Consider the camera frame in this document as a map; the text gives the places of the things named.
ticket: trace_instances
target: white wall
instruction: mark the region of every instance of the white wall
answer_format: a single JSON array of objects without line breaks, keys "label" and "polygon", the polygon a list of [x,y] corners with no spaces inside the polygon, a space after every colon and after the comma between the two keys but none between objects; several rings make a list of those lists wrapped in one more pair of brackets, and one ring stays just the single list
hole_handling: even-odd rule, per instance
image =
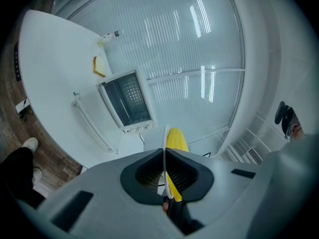
[{"label": "white wall", "polygon": [[[318,132],[319,44],[317,36],[293,0],[257,0],[257,2],[267,26],[269,68],[262,102],[256,110],[265,122],[256,134],[261,136],[273,128],[280,134],[278,138],[284,136],[281,125],[274,123],[280,101],[294,108],[306,134]],[[254,125],[245,125],[245,127],[252,128]],[[238,132],[237,137],[247,137],[247,131],[241,134],[240,130],[241,128],[234,129]],[[219,153],[231,143],[231,140],[235,142],[235,138],[236,136],[228,139]],[[272,150],[279,146],[275,141],[269,142],[269,145]]]},{"label": "white wall", "polygon": [[251,123],[266,86],[268,35],[258,0],[235,0],[244,31],[246,72],[240,103],[231,129],[217,154],[236,141]]}]

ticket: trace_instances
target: white curved desk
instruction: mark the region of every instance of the white curved desk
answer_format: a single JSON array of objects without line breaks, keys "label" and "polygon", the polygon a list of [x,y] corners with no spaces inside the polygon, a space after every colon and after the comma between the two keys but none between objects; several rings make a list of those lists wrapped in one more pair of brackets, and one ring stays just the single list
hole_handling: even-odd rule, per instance
[{"label": "white curved desk", "polygon": [[[138,134],[122,133],[118,154],[105,152],[74,115],[73,92],[105,81],[92,72],[93,57],[106,59],[98,34],[51,14],[29,10],[23,19],[18,59],[30,105],[53,140],[86,168],[144,150]],[[106,68],[107,76],[111,75]]]}]

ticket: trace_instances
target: ventilation grille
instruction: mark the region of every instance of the ventilation grille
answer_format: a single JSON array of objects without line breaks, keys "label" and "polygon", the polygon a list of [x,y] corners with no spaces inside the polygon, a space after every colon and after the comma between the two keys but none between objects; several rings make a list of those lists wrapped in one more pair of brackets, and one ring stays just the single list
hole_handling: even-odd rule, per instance
[{"label": "ventilation grille", "polygon": [[254,148],[250,148],[247,151],[246,155],[251,161],[254,160],[258,165],[260,165],[263,162],[263,159],[259,156],[259,154],[255,151]]}]

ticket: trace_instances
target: small bottle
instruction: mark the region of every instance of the small bottle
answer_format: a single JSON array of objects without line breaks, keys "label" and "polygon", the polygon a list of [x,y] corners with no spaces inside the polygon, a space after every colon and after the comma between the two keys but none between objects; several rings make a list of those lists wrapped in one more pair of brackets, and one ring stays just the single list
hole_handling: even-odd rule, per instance
[{"label": "small bottle", "polygon": [[115,31],[113,33],[107,33],[106,35],[99,37],[96,41],[97,41],[99,46],[103,46],[107,42],[111,41],[114,37],[119,37],[119,36],[120,36],[120,32]]}]

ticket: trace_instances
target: wooden floor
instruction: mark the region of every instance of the wooden floor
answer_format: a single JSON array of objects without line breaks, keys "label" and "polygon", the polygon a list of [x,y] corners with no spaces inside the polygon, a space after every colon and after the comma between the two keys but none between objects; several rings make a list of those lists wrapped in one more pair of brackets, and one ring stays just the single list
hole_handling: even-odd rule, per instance
[{"label": "wooden floor", "polygon": [[[26,8],[49,12],[52,0],[35,0]],[[12,29],[0,55],[0,162],[21,147],[30,137],[39,140],[34,165],[42,169],[42,178],[34,189],[48,197],[56,189],[76,177],[82,166],[68,157],[50,138],[35,115],[20,120],[15,106],[25,99],[22,81],[17,82],[13,68],[13,47],[18,41],[23,14]]]}]

